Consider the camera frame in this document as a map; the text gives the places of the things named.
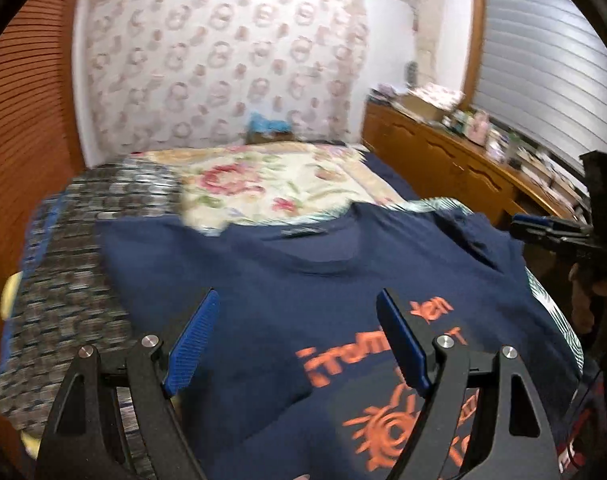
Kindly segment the person's right hand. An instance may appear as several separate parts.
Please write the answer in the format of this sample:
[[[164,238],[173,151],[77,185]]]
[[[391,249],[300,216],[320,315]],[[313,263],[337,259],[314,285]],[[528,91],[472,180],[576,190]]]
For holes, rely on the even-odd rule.
[[[571,290],[571,324],[578,334],[588,334],[596,323],[597,308],[607,307],[607,281],[592,285],[581,280],[581,267],[575,263],[568,274]]]

